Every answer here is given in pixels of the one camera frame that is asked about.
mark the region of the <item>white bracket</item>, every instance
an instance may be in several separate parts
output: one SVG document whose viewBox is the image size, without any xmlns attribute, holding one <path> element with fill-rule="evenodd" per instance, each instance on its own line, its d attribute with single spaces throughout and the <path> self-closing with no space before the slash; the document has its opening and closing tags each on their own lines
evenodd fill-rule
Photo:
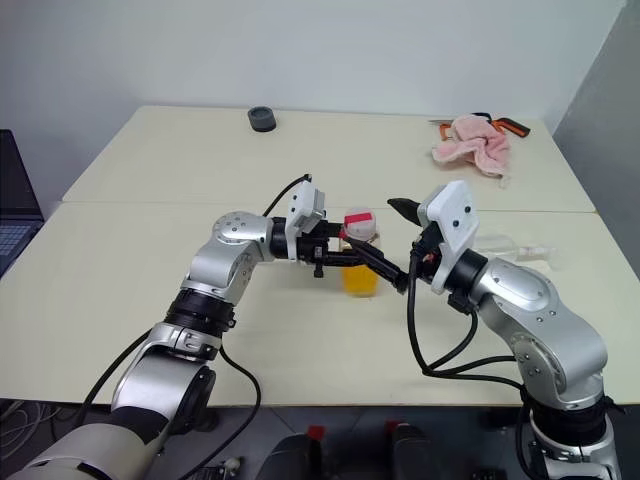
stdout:
<svg viewBox="0 0 640 480">
<path fill-rule="evenodd" d="M 442 260 L 431 282 L 431 290 L 441 294 L 451 270 L 465 250 L 471 248 L 478 230 L 479 221 L 469 186 L 463 180 L 456 180 L 444 188 L 439 187 L 435 195 L 418 207 L 418 215 L 436 222 L 444 239 L 440 244 Z"/>
<path fill-rule="evenodd" d="M 315 188 L 311 182 L 303 181 L 289 202 L 284 224 L 289 260 L 298 259 L 297 238 L 302 233 L 311 232 L 324 216 L 324 192 Z"/>
</svg>

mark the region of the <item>orange liquid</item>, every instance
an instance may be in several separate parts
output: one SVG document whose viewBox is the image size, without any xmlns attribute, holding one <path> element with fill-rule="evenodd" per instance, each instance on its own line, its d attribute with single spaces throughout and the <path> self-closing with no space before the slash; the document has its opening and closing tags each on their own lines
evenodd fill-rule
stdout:
<svg viewBox="0 0 640 480">
<path fill-rule="evenodd" d="M 342 285 L 345 292 L 357 297 L 372 297 L 378 286 L 378 275 L 366 265 L 342 267 Z"/>
</svg>

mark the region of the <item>laptop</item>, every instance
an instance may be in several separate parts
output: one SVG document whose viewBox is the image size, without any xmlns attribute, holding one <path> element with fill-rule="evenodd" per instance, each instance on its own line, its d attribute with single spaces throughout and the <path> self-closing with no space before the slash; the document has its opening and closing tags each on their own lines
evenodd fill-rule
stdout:
<svg viewBox="0 0 640 480">
<path fill-rule="evenodd" d="M 0 277 L 44 223 L 11 130 L 0 130 Z"/>
</svg>

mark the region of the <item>wall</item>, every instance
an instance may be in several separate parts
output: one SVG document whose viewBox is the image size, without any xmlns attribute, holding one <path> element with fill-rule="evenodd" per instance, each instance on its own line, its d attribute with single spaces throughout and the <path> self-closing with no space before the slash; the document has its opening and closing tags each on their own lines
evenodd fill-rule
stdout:
<svg viewBox="0 0 640 480">
<path fill-rule="evenodd" d="M 621 11 L 555 134 L 636 275 L 640 275 L 639 50 L 640 1 L 636 0 Z"/>
<path fill-rule="evenodd" d="M 554 129 L 622 0 L 0 0 L 0 125 L 46 210 L 141 104 L 489 110 Z"/>
</svg>

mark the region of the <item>black cap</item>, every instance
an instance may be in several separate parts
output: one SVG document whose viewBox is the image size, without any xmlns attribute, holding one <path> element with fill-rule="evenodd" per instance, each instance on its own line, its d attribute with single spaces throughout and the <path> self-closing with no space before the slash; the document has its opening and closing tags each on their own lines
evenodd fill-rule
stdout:
<svg viewBox="0 0 640 480">
<path fill-rule="evenodd" d="M 247 112 L 251 128 L 256 132 L 270 132 L 276 128 L 276 117 L 269 107 L 253 107 Z"/>
</svg>

